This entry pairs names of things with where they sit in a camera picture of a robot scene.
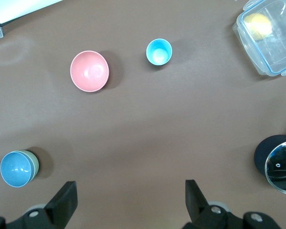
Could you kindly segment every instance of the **cup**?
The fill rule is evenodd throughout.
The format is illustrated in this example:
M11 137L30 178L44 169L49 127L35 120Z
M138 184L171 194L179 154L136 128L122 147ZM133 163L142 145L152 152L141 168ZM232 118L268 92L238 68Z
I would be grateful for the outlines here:
M3 180L12 187L22 187L33 180L39 170L37 157L27 150L12 151L0 164Z
M164 65L172 57L173 49L171 44L165 39L155 39L150 42L146 49L148 61L154 65Z
M286 194L286 135L263 140L255 150L254 162L267 181Z

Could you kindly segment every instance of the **blue cup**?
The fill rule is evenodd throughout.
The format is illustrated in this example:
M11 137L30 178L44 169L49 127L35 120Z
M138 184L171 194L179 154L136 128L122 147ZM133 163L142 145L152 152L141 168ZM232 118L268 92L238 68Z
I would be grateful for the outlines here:
M26 150L12 151L0 164L3 180L12 187L22 187L36 176L39 170L37 157Z
M173 49L165 39L155 39L149 43L146 49L148 61L154 65L164 65L172 57Z

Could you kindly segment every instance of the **bolt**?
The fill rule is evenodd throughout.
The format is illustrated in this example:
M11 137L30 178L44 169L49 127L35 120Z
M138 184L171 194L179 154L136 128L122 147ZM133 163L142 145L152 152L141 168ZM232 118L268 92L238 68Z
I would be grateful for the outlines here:
M263 222L263 218L260 215L256 214L256 213L251 214L251 219L253 219L253 220L257 221L257 222Z
M35 217L39 214L38 211L32 211L30 214L29 214L29 217Z
M220 213L221 213L220 208L217 207L217 206L213 206L213 207L211 208L211 211L214 212L214 213L216 213L216 214L220 214Z

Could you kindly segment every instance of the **plastic container lid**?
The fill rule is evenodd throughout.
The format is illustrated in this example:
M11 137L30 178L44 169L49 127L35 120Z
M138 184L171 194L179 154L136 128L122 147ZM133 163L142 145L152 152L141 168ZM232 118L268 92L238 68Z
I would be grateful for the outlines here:
M251 0L244 10L237 32L258 72L286 75L286 0Z

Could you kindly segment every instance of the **pink bowl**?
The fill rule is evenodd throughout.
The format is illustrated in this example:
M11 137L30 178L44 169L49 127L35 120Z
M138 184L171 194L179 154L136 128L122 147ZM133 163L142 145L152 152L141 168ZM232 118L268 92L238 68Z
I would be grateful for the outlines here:
M109 67L105 58L95 51L83 51L76 55L70 67L73 83L85 92L96 92L105 86Z

